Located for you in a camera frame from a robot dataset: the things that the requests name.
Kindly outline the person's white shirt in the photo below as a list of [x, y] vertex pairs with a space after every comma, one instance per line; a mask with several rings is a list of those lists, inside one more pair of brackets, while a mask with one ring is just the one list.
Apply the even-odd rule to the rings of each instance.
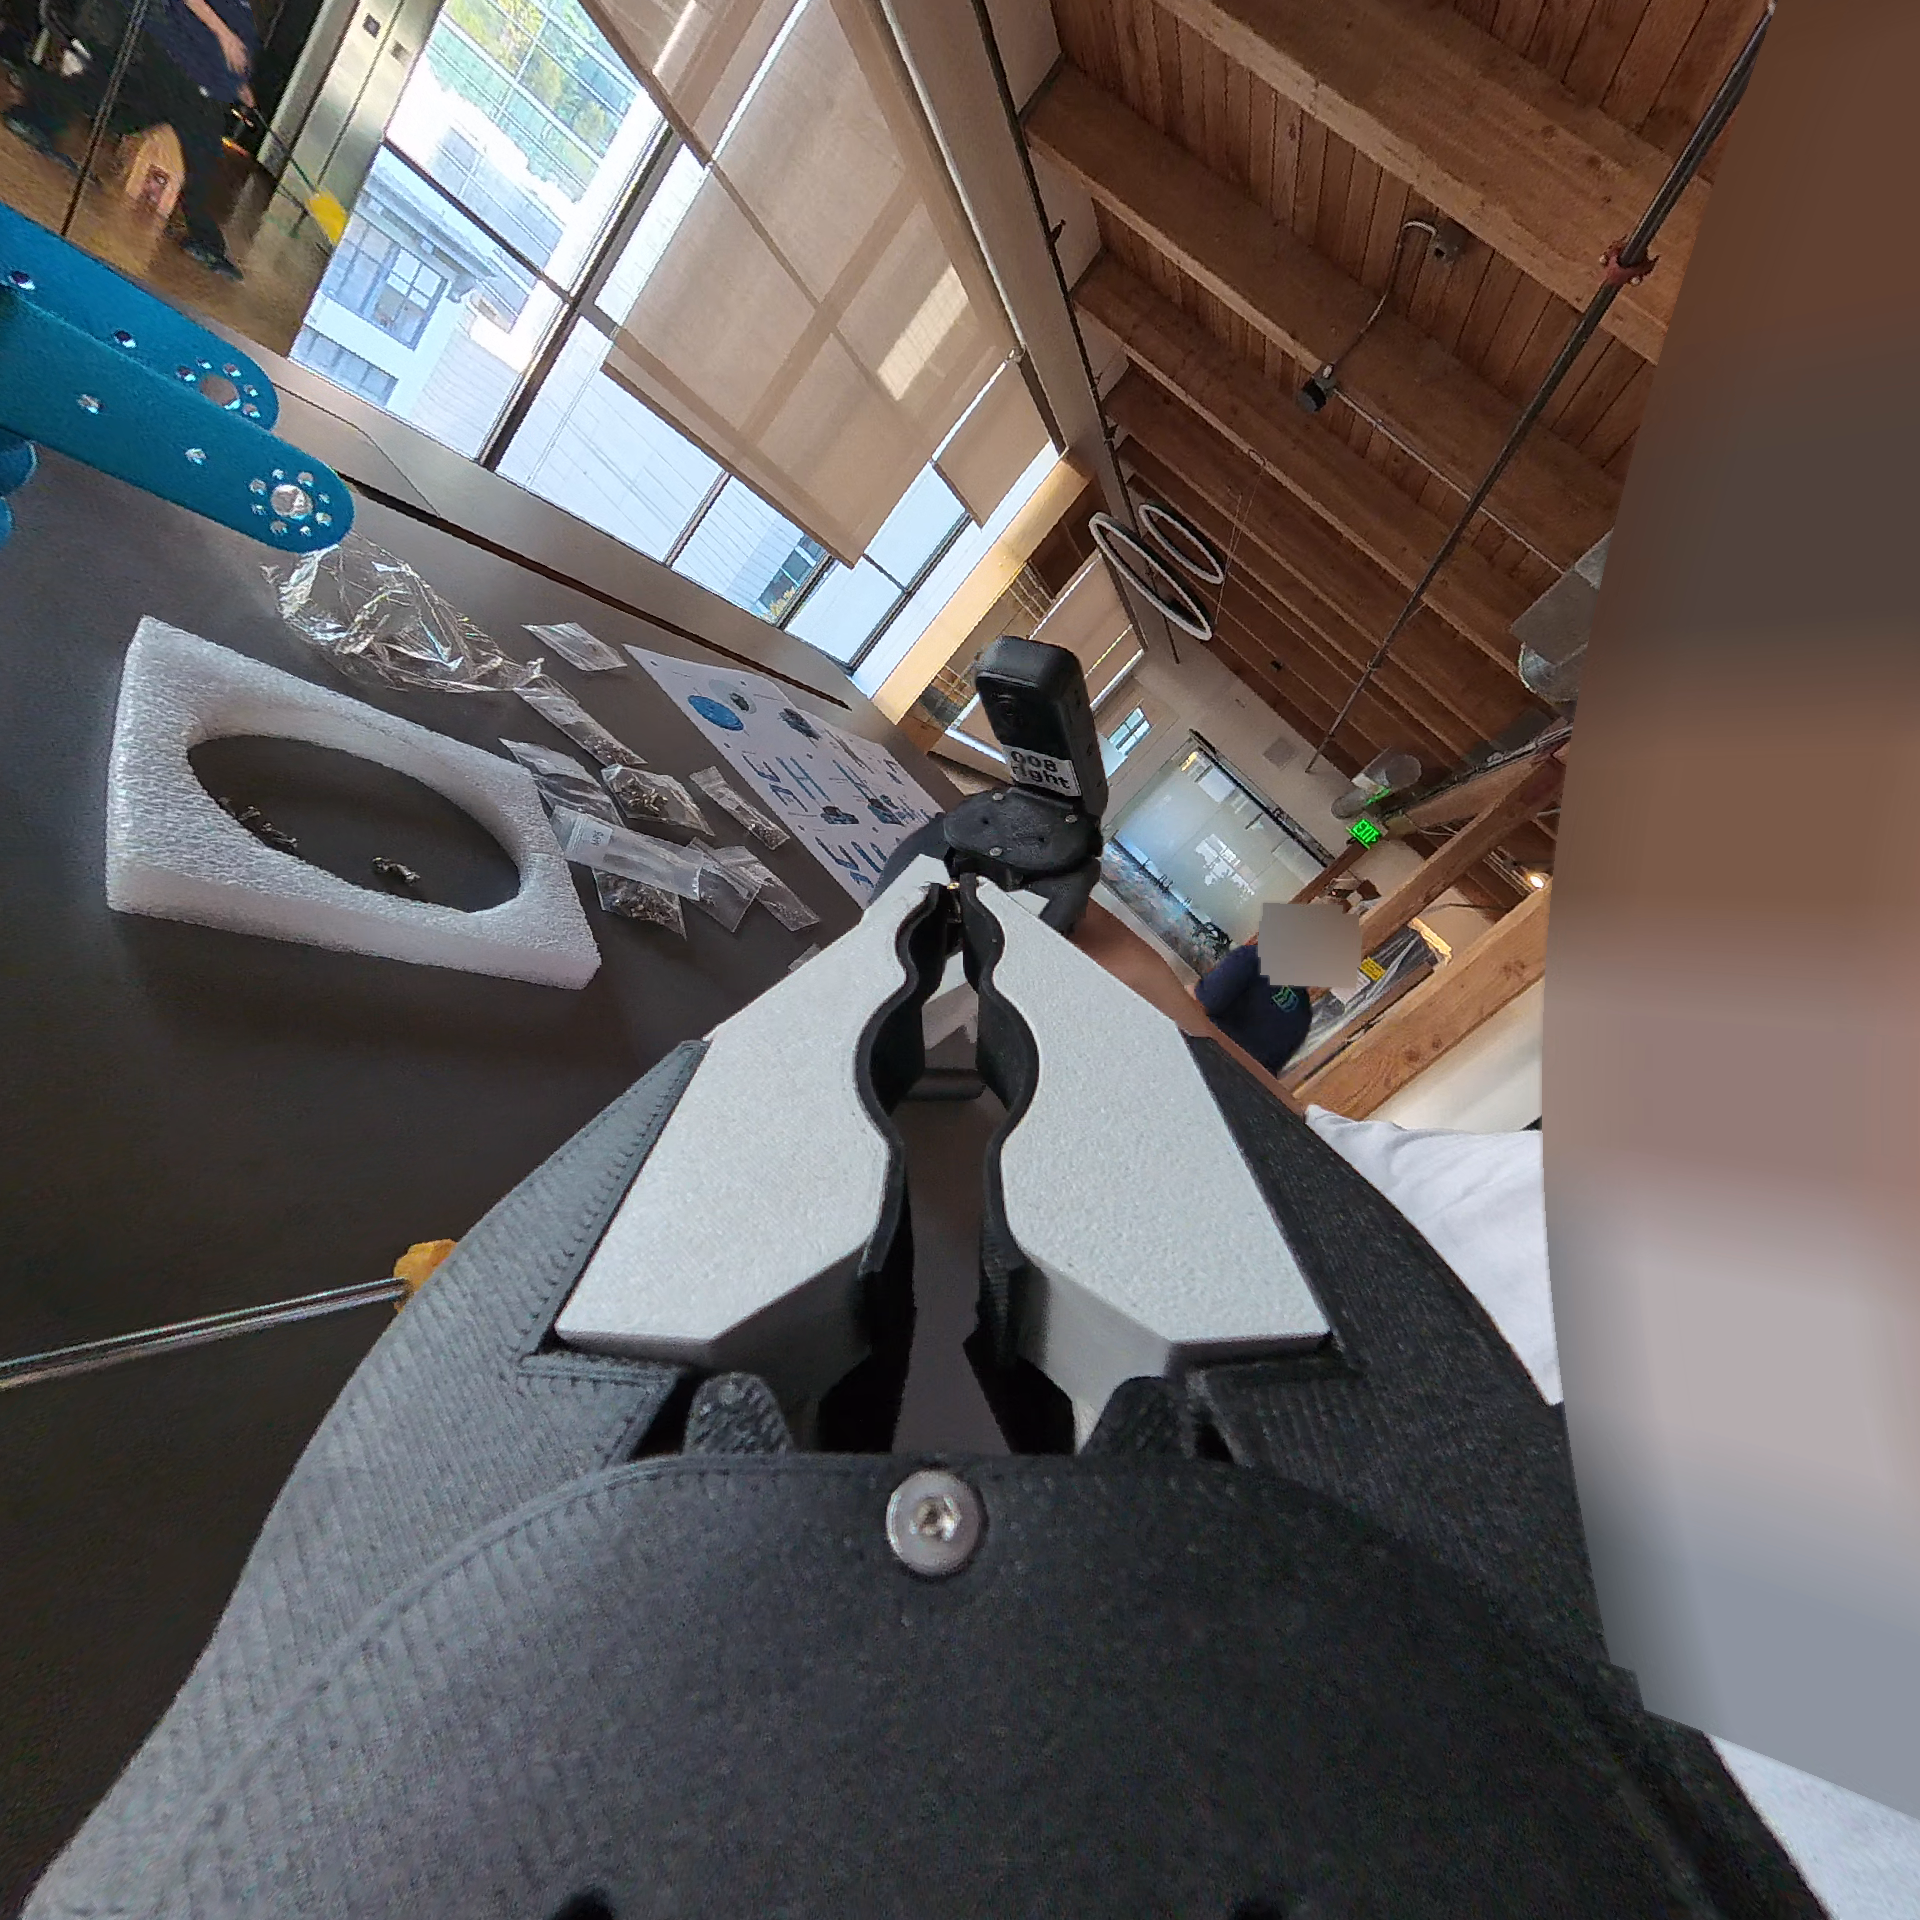
[[[1557, 1407], [1540, 1135], [1401, 1127], [1325, 1107], [1307, 1107], [1307, 1124], [1426, 1236]], [[1909, 1814], [1732, 1742], [1715, 1740], [1715, 1751], [1831, 1916], [1916, 1916]]]

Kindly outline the crumpled clear plastic bag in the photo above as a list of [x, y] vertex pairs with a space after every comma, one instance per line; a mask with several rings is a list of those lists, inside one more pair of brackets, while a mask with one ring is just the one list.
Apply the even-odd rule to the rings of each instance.
[[517, 662], [420, 572], [361, 531], [267, 570], [283, 622], [343, 675], [397, 689], [512, 694], [541, 675]]

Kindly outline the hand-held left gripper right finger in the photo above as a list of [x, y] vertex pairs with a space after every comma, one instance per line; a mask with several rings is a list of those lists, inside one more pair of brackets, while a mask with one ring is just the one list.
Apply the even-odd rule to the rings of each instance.
[[1334, 1356], [1272, 1182], [1220, 1090], [1272, 1102], [1069, 935], [957, 884], [985, 1147], [966, 1357], [1012, 1454], [1071, 1454], [1126, 1380]]

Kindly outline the large beige roller blind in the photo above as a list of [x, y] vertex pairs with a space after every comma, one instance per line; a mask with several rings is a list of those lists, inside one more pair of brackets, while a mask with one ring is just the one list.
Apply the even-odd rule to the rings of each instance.
[[608, 375], [857, 561], [1012, 336], [879, 2], [588, 2], [703, 176]]

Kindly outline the yellow handled screwdriver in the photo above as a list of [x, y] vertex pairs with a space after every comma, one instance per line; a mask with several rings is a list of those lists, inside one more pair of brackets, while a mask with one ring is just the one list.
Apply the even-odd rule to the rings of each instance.
[[456, 1249], [456, 1239], [426, 1239], [407, 1247], [394, 1273], [378, 1283], [354, 1283], [337, 1289], [319, 1289], [297, 1299], [278, 1299], [248, 1308], [210, 1311], [200, 1317], [166, 1323], [162, 1327], [142, 1327], [123, 1335], [107, 1335], [94, 1340], [75, 1340], [56, 1350], [18, 1356], [3, 1362], [3, 1391], [32, 1387], [63, 1379], [97, 1374], [106, 1369], [175, 1356], [214, 1340], [230, 1340], [253, 1333], [293, 1327], [301, 1323], [333, 1317], [357, 1308], [405, 1308], [407, 1299], [435, 1276], [435, 1268]]

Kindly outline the ceiling sprinkler pipe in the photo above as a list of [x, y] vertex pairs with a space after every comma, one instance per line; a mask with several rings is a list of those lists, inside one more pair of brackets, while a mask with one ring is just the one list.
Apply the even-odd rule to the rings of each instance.
[[1408, 590], [1408, 598], [1403, 598], [1401, 613], [1385, 628], [1385, 639], [1377, 640], [1377, 647], [1371, 651], [1371, 657], [1357, 672], [1357, 681], [1351, 685], [1351, 689], [1344, 694], [1342, 708], [1334, 710], [1334, 719], [1325, 727], [1320, 740], [1315, 742], [1315, 748], [1307, 756], [1307, 769], [1318, 769], [1320, 761], [1329, 756], [1329, 748], [1334, 742], [1334, 729], [1351, 716], [1357, 698], [1377, 676], [1379, 665], [1394, 651], [1394, 644], [1403, 636], [1403, 628], [1409, 625], [1409, 617], [1423, 609], [1431, 590], [1435, 584], [1435, 579], [1442, 575], [1442, 570], [1453, 561], [1453, 557], [1455, 557], [1458, 542], [1467, 540], [1471, 518], [1489, 504], [1497, 484], [1503, 479], [1503, 472], [1510, 470], [1510, 465], [1515, 461], [1515, 453], [1528, 439], [1531, 427], [1540, 421], [1548, 402], [1554, 399], [1557, 385], [1567, 378], [1567, 373], [1572, 373], [1574, 358], [1581, 354], [1581, 348], [1589, 345], [1589, 337], [1597, 332], [1600, 320], [1616, 302], [1619, 289], [1643, 284], [1643, 277], [1658, 265], [1658, 256], [1649, 252], [1649, 245], [1660, 238], [1660, 231], [1665, 227], [1665, 217], [1683, 201], [1683, 192], [1698, 173], [1698, 164], [1705, 160], [1710, 149], [1725, 131], [1732, 112], [1738, 108], [1738, 103], [1745, 94], [1745, 84], [1752, 78], [1755, 58], [1761, 53], [1761, 38], [1764, 38], [1764, 33], [1771, 25], [1775, 10], [1777, 10], [1775, 2], [1764, 2], [1761, 8], [1761, 14], [1760, 14], [1755, 25], [1750, 28], [1738, 56], [1730, 64], [1730, 70], [1725, 70], [1721, 83], [1715, 84], [1710, 104], [1702, 108], [1694, 136], [1685, 138], [1683, 151], [1674, 158], [1674, 164], [1665, 170], [1665, 182], [1660, 182], [1660, 186], [1653, 192], [1649, 204], [1639, 214], [1639, 221], [1624, 232], [1624, 239], [1616, 239], [1600, 256], [1595, 296], [1589, 299], [1584, 312], [1572, 321], [1567, 337], [1561, 343], [1557, 354], [1548, 363], [1548, 373], [1540, 375], [1540, 382], [1531, 390], [1531, 399], [1523, 405], [1523, 410], [1512, 421], [1506, 439], [1499, 443], [1499, 453], [1493, 456], [1493, 465], [1485, 467], [1485, 472], [1479, 478], [1479, 484], [1467, 497], [1458, 517], [1453, 518], [1453, 526], [1440, 540], [1433, 558], [1423, 567], [1423, 572], [1416, 575], [1416, 583]]

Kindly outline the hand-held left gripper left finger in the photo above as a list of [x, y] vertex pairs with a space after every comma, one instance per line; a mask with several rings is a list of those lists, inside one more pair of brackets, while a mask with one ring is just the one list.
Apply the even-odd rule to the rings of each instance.
[[898, 881], [716, 1027], [554, 1335], [665, 1364], [857, 1364], [904, 1207], [894, 1107], [925, 1071], [943, 884]]

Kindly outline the small beige roller blind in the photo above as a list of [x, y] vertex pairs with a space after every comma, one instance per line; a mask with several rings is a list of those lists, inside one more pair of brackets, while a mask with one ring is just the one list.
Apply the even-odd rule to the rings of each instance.
[[1057, 461], [1054, 439], [1026, 382], [1026, 363], [1009, 358], [932, 453], [932, 470], [972, 522], [989, 522], [1022, 472]]

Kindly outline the large window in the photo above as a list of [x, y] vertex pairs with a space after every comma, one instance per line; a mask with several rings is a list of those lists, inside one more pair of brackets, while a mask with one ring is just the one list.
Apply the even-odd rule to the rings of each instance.
[[703, 164], [588, 2], [354, 2], [337, 25], [289, 153], [357, 201], [293, 354], [827, 657], [886, 667], [1057, 461], [972, 522], [929, 456], [837, 561], [608, 375]]

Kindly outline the dark desk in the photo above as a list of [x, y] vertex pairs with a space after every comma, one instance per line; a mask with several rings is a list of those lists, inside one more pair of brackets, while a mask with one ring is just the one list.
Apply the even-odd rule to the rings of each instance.
[[[3, 542], [3, 1356], [378, 1279], [462, 1236], [670, 1045], [852, 924], [602, 922], [586, 991], [118, 915], [120, 657], [155, 614], [499, 756], [512, 698], [397, 689], [293, 636], [269, 557], [43, 453]], [[3, 1916], [202, 1650], [301, 1448], [394, 1308], [3, 1393]]]

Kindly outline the white foam packing frame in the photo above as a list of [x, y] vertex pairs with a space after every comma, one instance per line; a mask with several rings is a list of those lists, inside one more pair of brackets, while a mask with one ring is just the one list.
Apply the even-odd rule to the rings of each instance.
[[[456, 973], [586, 991], [602, 965], [539, 789], [510, 761], [144, 614], [120, 662], [106, 791], [111, 910]], [[402, 771], [473, 816], [517, 864], [486, 910], [407, 902], [269, 849], [202, 789], [189, 748], [297, 740]]]

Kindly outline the printed instruction sheet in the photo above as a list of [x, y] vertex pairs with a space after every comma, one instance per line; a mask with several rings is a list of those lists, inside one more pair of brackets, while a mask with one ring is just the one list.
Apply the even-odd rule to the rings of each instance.
[[900, 761], [751, 672], [632, 647], [734, 769], [742, 799], [772, 816], [853, 896], [871, 902], [886, 859], [945, 803]]

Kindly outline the pile of small screw bags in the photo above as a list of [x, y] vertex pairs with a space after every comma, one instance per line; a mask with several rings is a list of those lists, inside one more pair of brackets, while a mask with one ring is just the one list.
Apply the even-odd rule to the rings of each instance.
[[784, 930], [816, 926], [818, 915], [762, 859], [789, 841], [784, 828], [716, 766], [686, 778], [652, 769], [545, 672], [549, 657], [612, 667], [612, 647], [573, 622], [534, 625], [531, 639], [541, 657], [507, 662], [507, 688], [586, 761], [530, 740], [507, 740], [507, 748], [534, 781], [557, 850], [590, 872], [599, 906], [670, 935], [685, 935], [686, 906], [725, 935], [750, 906]]

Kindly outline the silver air duct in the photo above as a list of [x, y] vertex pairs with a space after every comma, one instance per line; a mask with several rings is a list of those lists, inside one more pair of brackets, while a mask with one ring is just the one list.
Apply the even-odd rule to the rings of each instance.
[[1611, 531], [1512, 622], [1519, 676], [1548, 708], [1574, 708]]

